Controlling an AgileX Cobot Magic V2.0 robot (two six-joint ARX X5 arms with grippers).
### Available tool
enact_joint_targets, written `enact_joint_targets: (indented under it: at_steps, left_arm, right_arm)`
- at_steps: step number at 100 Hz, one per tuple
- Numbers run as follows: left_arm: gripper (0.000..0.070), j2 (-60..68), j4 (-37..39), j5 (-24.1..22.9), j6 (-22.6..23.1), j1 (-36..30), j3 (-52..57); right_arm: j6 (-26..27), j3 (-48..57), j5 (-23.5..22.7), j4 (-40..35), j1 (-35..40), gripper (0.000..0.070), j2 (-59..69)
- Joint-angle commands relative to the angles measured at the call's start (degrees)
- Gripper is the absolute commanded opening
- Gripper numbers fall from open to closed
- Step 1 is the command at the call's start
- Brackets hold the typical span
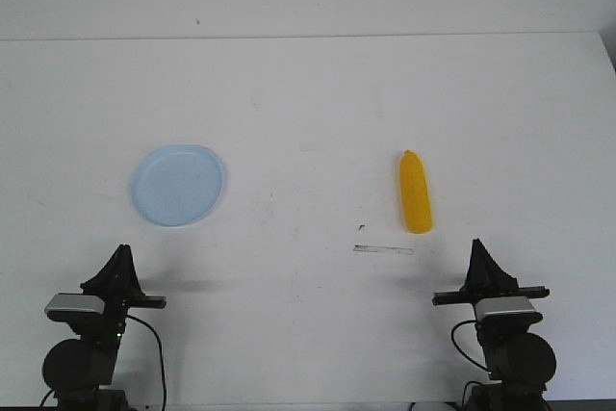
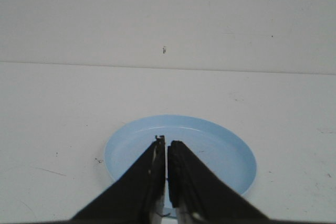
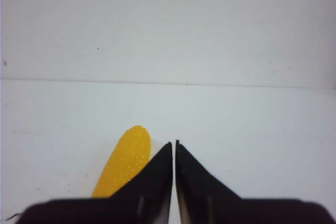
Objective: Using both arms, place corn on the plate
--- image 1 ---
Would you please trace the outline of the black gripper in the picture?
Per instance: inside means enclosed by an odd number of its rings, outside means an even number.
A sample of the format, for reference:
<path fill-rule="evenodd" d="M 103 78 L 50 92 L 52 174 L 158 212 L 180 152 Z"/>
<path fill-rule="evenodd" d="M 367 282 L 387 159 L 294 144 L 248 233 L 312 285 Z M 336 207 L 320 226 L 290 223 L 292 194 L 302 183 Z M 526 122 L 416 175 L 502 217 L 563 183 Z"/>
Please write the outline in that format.
<path fill-rule="evenodd" d="M 475 294 L 480 286 L 484 292 L 505 293 Z M 497 264 L 480 239 L 473 239 L 469 267 L 461 290 L 436 292 L 432 304 L 472 305 L 475 317 L 456 324 L 450 330 L 451 334 L 465 324 L 472 324 L 475 330 L 488 334 L 513 334 L 528 332 L 533 324 L 543 319 L 531 300 L 549 295 L 550 290 L 545 286 L 518 290 L 518 280 Z"/>
<path fill-rule="evenodd" d="M 126 329 L 126 319 L 133 308 L 161 310 L 167 306 L 163 295 L 146 295 L 134 265 L 129 244 L 120 244 L 109 261 L 91 279 L 80 285 L 84 293 L 117 293 L 125 286 L 123 255 L 125 254 L 127 294 L 81 294 L 94 311 L 85 316 L 80 328 L 82 340 L 101 348 L 119 348 Z"/>

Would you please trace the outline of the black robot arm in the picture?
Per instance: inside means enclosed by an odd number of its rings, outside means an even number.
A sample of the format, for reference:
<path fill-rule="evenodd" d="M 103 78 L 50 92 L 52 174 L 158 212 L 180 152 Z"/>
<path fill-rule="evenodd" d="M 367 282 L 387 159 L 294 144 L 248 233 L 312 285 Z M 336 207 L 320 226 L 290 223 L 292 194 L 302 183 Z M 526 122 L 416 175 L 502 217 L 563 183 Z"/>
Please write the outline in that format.
<path fill-rule="evenodd" d="M 482 241 L 473 239 L 466 278 L 457 291 L 437 292 L 435 306 L 469 304 L 474 317 L 457 323 L 450 340 L 465 359 L 485 371 L 490 381 L 468 381 L 456 410 L 549 410 L 544 399 L 556 372 L 552 346 L 529 331 L 543 320 L 531 301 L 550 295 L 545 286 L 522 287 L 490 255 Z M 484 362 L 479 363 L 457 343 L 463 325 L 475 329 Z"/>
<path fill-rule="evenodd" d="M 162 310 L 163 296 L 141 289 L 132 249 L 120 244 L 108 262 L 80 285 L 81 292 L 57 293 L 44 308 L 45 316 L 67 324 L 75 336 L 54 345 L 46 354 L 41 374 L 47 396 L 58 410 L 131 410 L 126 392 L 112 389 L 116 360 L 126 322 L 134 321 L 154 336 L 162 386 L 161 408 L 167 408 L 167 378 L 163 343 L 147 321 L 129 314 L 134 308 Z"/>

